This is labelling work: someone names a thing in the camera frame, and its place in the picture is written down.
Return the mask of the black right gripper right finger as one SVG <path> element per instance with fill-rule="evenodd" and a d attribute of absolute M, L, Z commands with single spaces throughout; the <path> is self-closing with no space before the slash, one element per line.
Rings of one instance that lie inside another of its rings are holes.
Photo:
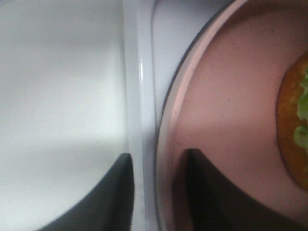
<path fill-rule="evenodd" d="M 195 231 L 306 231 L 244 193 L 199 149 L 189 149 L 186 192 Z"/>

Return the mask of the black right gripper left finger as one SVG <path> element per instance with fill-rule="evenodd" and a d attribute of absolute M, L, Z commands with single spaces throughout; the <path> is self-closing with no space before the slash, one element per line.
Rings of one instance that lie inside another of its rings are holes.
<path fill-rule="evenodd" d="M 121 154 L 99 183 L 42 231 L 129 231 L 134 207 L 130 154 Z"/>

